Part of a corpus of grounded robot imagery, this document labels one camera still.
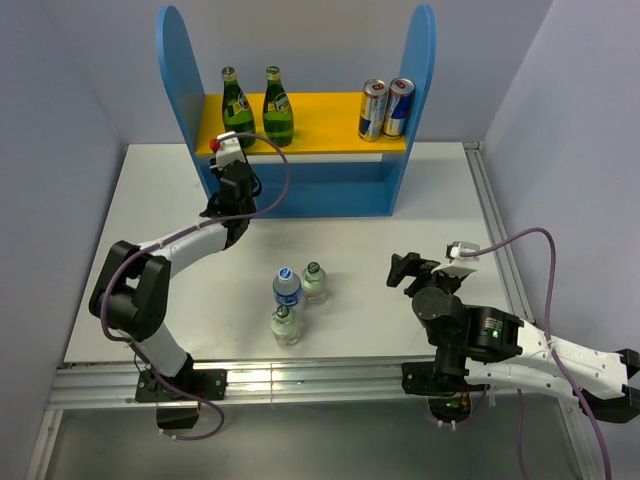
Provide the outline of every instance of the perrier bottle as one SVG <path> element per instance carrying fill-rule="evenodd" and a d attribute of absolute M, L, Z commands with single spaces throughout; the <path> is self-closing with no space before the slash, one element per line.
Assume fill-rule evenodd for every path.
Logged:
<path fill-rule="evenodd" d="M 244 96 L 244 92 L 238 85 L 236 69 L 224 67 L 222 69 L 222 80 L 224 81 L 224 95 L 222 97 L 222 123 L 227 132 L 249 132 L 256 133 L 256 122 L 253 118 L 253 111 L 249 100 Z M 253 145 L 255 138 L 238 137 L 240 146 L 247 148 Z"/>
<path fill-rule="evenodd" d="M 267 68 L 267 93 L 262 107 L 264 131 L 275 144 L 286 147 L 293 140 L 293 110 L 280 81 L 278 67 Z"/>

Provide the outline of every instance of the yellow surface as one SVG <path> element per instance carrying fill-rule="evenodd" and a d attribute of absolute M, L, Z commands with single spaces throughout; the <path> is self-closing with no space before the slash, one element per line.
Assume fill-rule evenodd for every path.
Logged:
<path fill-rule="evenodd" d="M 389 139 L 381 135 L 375 142 L 358 136 L 361 93 L 289 93 L 293 107 L 293 142 L 283 150 L 289 154 L 314 153 L 402 153 L 404 137 Z M 257 132 L 264 135 L 263 93 L 247 94 Z M 224 132 L 222 95 L 207 95 L 196 143 L 196 155 L 210 157 L 209 140 Z M 250 155 L 273 155 L 273 149 L 259 140 L 248 148 Z"/>

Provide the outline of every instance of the wall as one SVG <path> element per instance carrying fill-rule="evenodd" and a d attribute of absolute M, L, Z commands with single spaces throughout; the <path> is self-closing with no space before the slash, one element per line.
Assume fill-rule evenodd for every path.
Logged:
<path fill-rule="evenodd" d="M 0 449 L 22 478 L 122 147 L 35 0 L 0 2 Z"/>
<path fill-rule="evenodd" d="M 554 1 L 483 152 L 507 231 L 558 243 L 554 333 L 601 350 L 640 350 L 638 18 L 635 0 Z M 541 318 L 547 246 L 515 255 Z M 614 477 L 637 478 L 640 419 L 603 428 Z"/>
<path fill-rule="evenodd" d="M 42 0 L 128 143 L 182 143 L 156 58 L 155 21 L 167 0 Z M 397 75 L 420 0 L 173 0 L 200 74 L 221 92 L 232 64 L 245 91 L 264 69 L 290 91 L 357 91 Z M 419 139 L 482 140 L 551 0 L 431 0 L 438 53 Z"/>

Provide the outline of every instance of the can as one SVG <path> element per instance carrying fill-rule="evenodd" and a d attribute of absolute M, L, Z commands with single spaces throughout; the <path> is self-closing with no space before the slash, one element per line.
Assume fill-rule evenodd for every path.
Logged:
<path fill-rule="evenodd" d="M 382 80 L 367 80 L 362 89 L 358 135 L 367 142 L 380 137 L 389 87 Z"/>
<path fill-rule="evenodd" d="M 413 83 L 406 78 L 394 78 L 389 88 L 389 104 L 384 115 L 382 132 L 387 137 L 399 137 L 404 132 L 411 101 L 413 100 Z"/>

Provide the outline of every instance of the green bottle cap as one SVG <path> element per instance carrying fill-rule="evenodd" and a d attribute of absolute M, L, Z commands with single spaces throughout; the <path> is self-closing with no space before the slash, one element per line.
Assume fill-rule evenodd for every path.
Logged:
<path fill-rule="evenodd" d="M 268 67 L 267 80 L 280 80 L 280 69 L 275 65 Z"/>
<path fill-rule="evenodd" d="M 307 265 L 307 272 L 309 273 L 318 273 L 320 271 L 320 264 L 317 262 L 311 262 Z"/>
<path fill-rule="evenodd" d="M 287 318 L 287 315 L 289 315 L 289 307 L 286 305 L 278 306 L 276 309 L 276 315 L 280 318 Z"/>
<path fill-rule="evenodd" d="M 237 78 L 236 69 L 233 67 L 224 67 L 222 69 L 222 80 L 225 82 L 233 81 Z"/>

